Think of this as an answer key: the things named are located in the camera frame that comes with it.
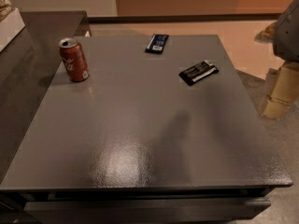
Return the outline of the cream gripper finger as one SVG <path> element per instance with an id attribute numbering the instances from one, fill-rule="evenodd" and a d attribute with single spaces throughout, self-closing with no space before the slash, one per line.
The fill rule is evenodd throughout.
<path id="1" fill-rule="evenodd" d="M 275 32 L 276 32 L 276 22 L 273 22 L 269 24 L 267 27 L 265 27 L 260 33 L 260 39 L 263 42 L 271 43 L 274 40 Z"/>
<path id="2" fill-rule="evenodd" d="M 280 119 L 299 98 L 299 62 L 286 61 L 277 71 L 275 83 L 267 96 L 262 115 Z"/>

